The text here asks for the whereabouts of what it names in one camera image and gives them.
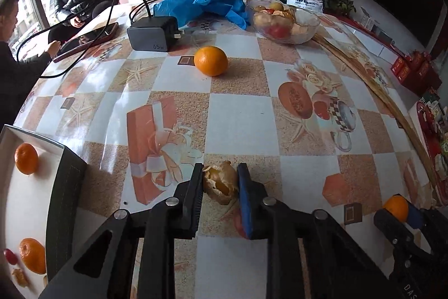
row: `building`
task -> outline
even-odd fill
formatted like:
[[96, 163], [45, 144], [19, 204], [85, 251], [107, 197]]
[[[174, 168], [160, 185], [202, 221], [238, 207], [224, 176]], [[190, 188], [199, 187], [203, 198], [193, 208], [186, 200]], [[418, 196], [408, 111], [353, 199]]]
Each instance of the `building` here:
[[29, 30], [39, 28], [36, 15], [33, 11], [31, 0], [19, 0], [19, 13], [17, 14], [17, 26], [14, 34], [9, 41], [10, 47], [13, 46], [23, 35], [27, 34]]

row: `power adapter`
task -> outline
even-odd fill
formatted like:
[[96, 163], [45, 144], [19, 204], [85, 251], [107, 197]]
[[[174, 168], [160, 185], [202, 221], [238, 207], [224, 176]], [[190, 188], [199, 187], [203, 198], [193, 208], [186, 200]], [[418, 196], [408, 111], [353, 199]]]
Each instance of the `power adapter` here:
[[143, 17], [128, 28], [129, 42], [136, 51], [168, 52], [182, 33], [172, 16]]

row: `wooden stick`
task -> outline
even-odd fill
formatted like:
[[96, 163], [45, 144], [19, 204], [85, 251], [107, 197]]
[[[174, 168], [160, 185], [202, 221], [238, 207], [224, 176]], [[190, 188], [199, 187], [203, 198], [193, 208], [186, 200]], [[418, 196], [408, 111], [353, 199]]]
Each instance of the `wooden stick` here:
[[349, 56], [347, 56], [337, 47], [333, 46], [323, 36], [315, 34], [313, 36], [313, 40], [319, 43], [321, 46], [325, 47], [339, 60], [348, 65], [348, 67], [352, 69], [356, 73], [356, 75], [358, 75], [362, 79], [363, 82], [366, 83], [366, 85], [378, 96], [378, 98], [380, 98], [384, 102], [384, 104], [386, 104], [387, 108], [389, 108], [389, 110], [392, 112], [392, 114], [395, 116], [398, 122], [400, 122], [400, 124], [403, 126], [403, 129], [405, 130], [407, 136], [411, 140], [411, 143], [413, 144], [420, 160], [423, 163], [423, 166], [426, 170], [426, 173], [428, 174], [428, 179], [433, 189], [436, 189], [437, 180], [434, 166], [432, 165], [431, 160], [429, 159], [429, 156], [426, 153], [426, 150], [423, 147], [422, 142], [420, 141], [420, 138], [418, 138], [417, 134], [412, 129], [411, 125], [409, 125], [408, 120], [399, 110], [399, 108], [397, 107], [395, 102], [391, 99], [391, 97], [389, 97], [389, 95], [387, 95], [385, 91], [374, 80], [368, 77], [368, 75], [366, 75], [365, 72], [358, 70], [358, 68], [355, 65], [352, 65]]

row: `smartphone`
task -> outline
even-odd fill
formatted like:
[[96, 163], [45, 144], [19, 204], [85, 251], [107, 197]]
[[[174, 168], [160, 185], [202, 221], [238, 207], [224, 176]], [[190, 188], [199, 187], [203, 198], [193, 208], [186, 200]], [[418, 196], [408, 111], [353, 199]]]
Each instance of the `smartphone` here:
[[59, 52], [57, 53], [56, 57], [53, 59], [53, 62], [59, 62], [61, 60], [64, 60], [65, 58], [68, 58], [71, 55], [74, 55], [80, 51], [85, 50], [87, 47], [100, 45], [102, 43], [110, 41], [111, 39], [114, 38], [118, 30], [118, 23], [115, 22], [109, 24], [106, 27], [106, 30], [100, 36], [100, 38], [95, 42], [93, 42], [93, 40], [95, 40], [95, 38], [99, 35], [99, 33], [103, 28], [104, 27], [94, 29], [93, 31], [90, 31], [84, 35], [81, 35], [77, 38], [74, 38], [73, 40], [64, 43], [64, 45], [62, 45]]

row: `glass fruit bowl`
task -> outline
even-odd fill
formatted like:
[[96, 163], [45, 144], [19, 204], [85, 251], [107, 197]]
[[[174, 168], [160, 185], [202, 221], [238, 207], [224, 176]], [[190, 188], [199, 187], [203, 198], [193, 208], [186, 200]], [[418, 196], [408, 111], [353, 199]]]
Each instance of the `glass fruit bowl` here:
[[307, 42], [320, 25], [314, 13], [279, 0], [247, 0], [246, 4], [256, 31], [278, 43]]

